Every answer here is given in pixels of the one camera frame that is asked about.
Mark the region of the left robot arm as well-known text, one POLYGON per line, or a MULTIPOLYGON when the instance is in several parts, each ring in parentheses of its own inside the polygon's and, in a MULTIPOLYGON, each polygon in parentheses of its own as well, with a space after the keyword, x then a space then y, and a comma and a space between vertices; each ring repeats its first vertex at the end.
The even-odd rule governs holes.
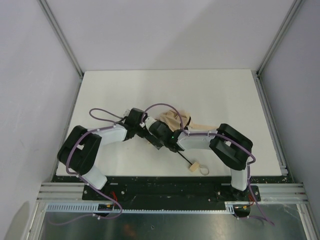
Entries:
POLYGON ((144 111, 132 108, 112 126, 88 130, 75 126, 57 153, 57 159, 65 165, 69 174, 81 178, 86 184, 101 190, 107 183, 107 177, 95 166, 101 146, 127 141, 135 135, 146 136, 147 132, 140 123, 144 111))

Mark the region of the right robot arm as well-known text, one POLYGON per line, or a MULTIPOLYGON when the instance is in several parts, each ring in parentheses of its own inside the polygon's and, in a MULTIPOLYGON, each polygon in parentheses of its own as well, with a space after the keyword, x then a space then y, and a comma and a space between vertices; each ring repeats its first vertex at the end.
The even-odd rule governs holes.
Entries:
POLYGON ((169 126, 152 117, 145 121, 145 128, 162 146, 172 152, 186 150, 211 150, 230 168, 231 186, 238 191, 248 187, 248 158, 252 157, 253 142, 226 123, 217 130, 172 131, 169 126))

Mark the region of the beige folding umbrella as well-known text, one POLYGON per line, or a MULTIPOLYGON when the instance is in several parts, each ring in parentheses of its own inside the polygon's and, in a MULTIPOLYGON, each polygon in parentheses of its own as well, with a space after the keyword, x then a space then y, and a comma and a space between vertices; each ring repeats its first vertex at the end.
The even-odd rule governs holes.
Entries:
MULTIPOLYGON (((210 125, 202 125, 197 124, 192 121, 190 113, 186 111, 182 111, 177 113, 175 110, 171 109, 166 112, 163 112, 159 115, 158 118, 155 118, 156 121, 161 121, 165 123, 168 128, 174 132, 177 130, 181 130, 181 126, 184 127, 187 131, 215 131, 218 127, 217 126, 210 126, 210 125)), ((184 160, 189 163, 189 171, 195 172, 199 170, 203 176, 207 176, 210 171, 207 166, 201 165, 199 162, 191 162, 189 161, 180 151, 177 152, 184 160)))

